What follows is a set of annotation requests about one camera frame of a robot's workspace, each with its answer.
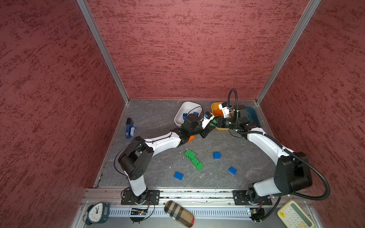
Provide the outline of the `orange lego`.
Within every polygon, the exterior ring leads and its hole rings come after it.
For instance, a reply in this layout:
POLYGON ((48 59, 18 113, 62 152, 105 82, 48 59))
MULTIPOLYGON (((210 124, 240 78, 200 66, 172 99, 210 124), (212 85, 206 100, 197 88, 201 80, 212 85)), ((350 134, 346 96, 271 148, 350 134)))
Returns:
POLYGON ((190 138, 189 138, 189 140, 188 140, 188 142, 191 142, 192 140, 194 140, 195 139, 195 136, 190 136, 190 138))

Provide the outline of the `green lego large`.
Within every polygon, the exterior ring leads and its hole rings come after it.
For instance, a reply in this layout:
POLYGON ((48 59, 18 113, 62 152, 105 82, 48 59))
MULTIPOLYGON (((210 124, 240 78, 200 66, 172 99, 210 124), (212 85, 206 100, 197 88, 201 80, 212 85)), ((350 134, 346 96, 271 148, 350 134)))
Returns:
POLYGON ((184 155, 186 158, 188 158, 190 160, 192 160, 196 157, 196 153, 192 152, 191 150, 187 150, 184 155))

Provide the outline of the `blue lego cluster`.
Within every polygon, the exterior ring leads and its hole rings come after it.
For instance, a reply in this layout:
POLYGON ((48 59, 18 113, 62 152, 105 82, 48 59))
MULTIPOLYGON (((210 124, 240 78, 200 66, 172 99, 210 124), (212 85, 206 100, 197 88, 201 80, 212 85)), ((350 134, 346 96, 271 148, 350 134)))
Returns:
POLYGON ((214 152, 213 153, 213 158, 214 159, 220 159, 221 158, 221 153, 220 152, 214 152))

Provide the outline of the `green lego lowest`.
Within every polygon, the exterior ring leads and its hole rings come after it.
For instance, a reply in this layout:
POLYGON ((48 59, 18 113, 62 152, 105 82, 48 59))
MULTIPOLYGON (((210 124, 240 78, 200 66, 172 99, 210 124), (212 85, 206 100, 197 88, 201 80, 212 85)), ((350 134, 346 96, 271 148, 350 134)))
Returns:
POLYGON ((204 165, 202 163, 199 163, 196 165, 196 169, 201 171, 203 169, 204 165))

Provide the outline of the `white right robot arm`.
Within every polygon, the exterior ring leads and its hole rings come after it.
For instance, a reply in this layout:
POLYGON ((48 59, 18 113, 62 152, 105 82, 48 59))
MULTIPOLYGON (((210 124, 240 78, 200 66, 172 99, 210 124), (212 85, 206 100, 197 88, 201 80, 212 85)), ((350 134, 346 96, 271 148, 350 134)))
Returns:
POLYGON ((275 141, 256 123, 236 124, 236 120, 232 118, 218 116, 214 118, 213 125, 236 130, 245 139, 258 146, 276 165, 272 178, 256 182, 248 188, 246 197, 250 203, 260 203, 269 195, 292 194, 312 185, 310 168, 304 163, 308 161, 307 156, 275 141))

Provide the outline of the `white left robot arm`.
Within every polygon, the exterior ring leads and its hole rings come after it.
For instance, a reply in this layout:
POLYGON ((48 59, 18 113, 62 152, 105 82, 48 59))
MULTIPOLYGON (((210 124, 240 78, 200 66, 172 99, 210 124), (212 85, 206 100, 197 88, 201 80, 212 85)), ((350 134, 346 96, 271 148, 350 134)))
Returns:
POLYGON ((215 126, 207 125, 205 128, 199 124, 196 128, 187 129, 177 127, 169 133, 157 138, 143 139, 140 136, 135 137, 122 153, 117 161, 121 166, 124 174, 127 176, 132 193, 136 197, 142 196, 147 191, 144 182, 144 173, 154 155, 166 150, 177 148, 186 144, 192 136, 200 135, 205 138, 215 126))

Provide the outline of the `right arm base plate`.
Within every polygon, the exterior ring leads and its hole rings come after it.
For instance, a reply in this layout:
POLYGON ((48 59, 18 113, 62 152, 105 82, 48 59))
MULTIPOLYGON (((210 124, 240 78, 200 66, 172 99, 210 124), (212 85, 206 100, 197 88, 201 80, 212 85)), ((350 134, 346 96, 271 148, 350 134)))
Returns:
POLYGON ((258 196, 252 189, 232 191, 233 200, 236 206, 270 206, 270 196, 258 196))

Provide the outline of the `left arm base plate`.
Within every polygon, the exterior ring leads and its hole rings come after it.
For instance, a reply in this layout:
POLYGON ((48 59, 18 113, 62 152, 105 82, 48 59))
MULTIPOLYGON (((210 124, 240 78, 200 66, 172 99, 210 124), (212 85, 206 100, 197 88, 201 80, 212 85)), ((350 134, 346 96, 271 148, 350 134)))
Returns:
POLYGON ((131 190, 121 193, 121 205, 158 205, 161 191, 146 190, 140 196, 135 196, 131 190))

